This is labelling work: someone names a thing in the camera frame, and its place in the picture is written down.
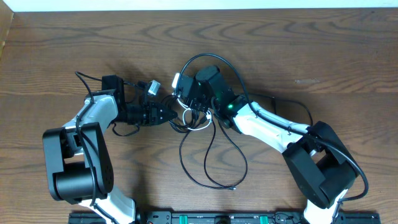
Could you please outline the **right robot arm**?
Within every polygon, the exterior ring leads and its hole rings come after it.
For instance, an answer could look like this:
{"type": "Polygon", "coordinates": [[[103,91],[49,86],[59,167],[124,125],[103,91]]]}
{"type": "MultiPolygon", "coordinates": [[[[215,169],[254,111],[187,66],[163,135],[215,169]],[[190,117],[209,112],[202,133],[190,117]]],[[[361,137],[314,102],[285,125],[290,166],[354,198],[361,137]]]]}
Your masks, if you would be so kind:
{"type": "Polygon", "coordinates": [[[308,223],[333,223],[338,207],[359,175],[358,165],[328,124],[289,121],[237,94],[213,65],[194,77],[176,74],[172,87],[190,109],[213,110],[224,128],[252,136],[282,154],[307,198],[308,223]]]}

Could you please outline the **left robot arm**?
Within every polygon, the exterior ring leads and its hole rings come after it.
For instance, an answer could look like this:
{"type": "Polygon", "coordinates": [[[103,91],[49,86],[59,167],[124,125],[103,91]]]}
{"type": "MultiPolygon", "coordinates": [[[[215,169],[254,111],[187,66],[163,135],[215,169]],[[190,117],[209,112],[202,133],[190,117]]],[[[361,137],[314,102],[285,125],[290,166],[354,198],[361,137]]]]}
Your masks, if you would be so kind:
{"type": "Polygon", "coordinates": [[[60,128],[43,133],[45,166],[52,198],[90,209],[71,213],[69,223],[148,223],[146,213],[114,184],[114,171],[104,140],[118,123],[142,126],[166,123],[177,114],[153,101],[160,83],[138,82],[136,96],[126,101],[128,84],[117,75],[99,78],[101,89],[88,90],[82,109],[60,128]]]}

